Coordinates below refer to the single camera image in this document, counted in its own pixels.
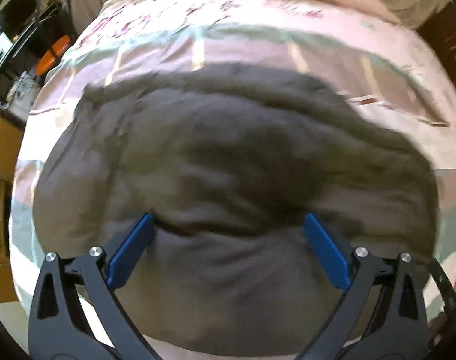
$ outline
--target blanket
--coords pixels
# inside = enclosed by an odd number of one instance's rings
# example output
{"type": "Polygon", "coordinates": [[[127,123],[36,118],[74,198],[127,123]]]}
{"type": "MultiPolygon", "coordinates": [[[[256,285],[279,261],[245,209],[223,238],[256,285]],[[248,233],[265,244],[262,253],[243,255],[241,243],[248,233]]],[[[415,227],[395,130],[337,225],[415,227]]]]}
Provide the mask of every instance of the blanket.
{"type": "Polygon", "coordinates": [[[43,249],[70,257],[152,212],[156,240],[117,292],[138,329],[273,356],[298,352],[339,297],[303,238],[307,212],[376,254],[423,259],[437,205],[430,163],[318,78],[220,64],[88,86],[33,215],[43,249]]]}

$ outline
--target bolt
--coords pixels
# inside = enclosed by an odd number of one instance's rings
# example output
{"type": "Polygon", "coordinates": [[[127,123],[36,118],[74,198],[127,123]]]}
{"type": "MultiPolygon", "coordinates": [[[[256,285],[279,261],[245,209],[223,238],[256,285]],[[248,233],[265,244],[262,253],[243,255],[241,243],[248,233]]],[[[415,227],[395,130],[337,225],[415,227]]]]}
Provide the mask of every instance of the bolt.
{"type": "Polygon", "coordinates": [[[101,255],[101,253],[103,253],[103,249],[101,249],[99,246],[93,246],[90,249],[90,256],[91,257],[98,257],[99,255],[101,255]]]}
{"type": "Polygon", "coordinates": [[[401,253],[401,259],[402,259],[402,261],[404,261],[404,262],[406,262],[406,263],[407,263],[407,262],[409,263],[409,262],[411,261],[411,254],[406,253],[406,252],[404,251],[404,252],[401,253]]]}
{"type": "Polygon", "coordinates": [[[366,257],[366,256],[368,256],[368,249],[360,246],[360,247],[356,248],[354,253],[356,253],[356,256],[358,256],[358,257],[366,257]]]}
{"type": "Polygon", "coordinates": [[[56,253],[51,251],[50,253],[48,253],[46,255],[46,261],[48,261],[49,263],[54,261],[56,259],[56,253]]]}

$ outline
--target patterned bed sheet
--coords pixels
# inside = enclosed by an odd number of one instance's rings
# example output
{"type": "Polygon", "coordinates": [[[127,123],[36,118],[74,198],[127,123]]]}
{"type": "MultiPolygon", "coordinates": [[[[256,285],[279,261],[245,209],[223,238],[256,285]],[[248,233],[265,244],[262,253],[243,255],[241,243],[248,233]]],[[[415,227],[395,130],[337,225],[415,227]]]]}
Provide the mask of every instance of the patterned bed sheet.
{"type": "MultiPolygon", "coordinates": [[[[454,281],[456,92],[415,32],[317,0],[111,0],[50,73],[26,125],[9,230],[27,312],[47,252],[33,224],[34,191],[85,85],[236,61],[320,76],[363,117],[404,133],[430,159],[440,191],[435,256],[454,281]]],[[[433,281],[424,294],[433,317],[442,303],[433,281]]]]}

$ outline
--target orange plastic object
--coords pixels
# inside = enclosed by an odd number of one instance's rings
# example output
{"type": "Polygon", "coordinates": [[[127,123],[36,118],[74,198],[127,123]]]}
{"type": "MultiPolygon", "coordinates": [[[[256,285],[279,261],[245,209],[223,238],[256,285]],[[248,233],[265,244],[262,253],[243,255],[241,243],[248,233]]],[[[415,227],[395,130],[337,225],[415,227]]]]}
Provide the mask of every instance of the orange plastic object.
{"type": "MultiPolygon", "coordinates": [[[[65,51],[68,50],[70,46],[70,37],[65,35],[59,38],[54,44],[52,48],[56,54],[56,56],[62,56],[65,54],[65,51]]],[[[37,76],[44,75],[48,70],[50,70],[56,62],[56,58],[54,57],[53,53],[48,50],[45,52],[45,55],[40,59],[37,64],[37,76]]]]}

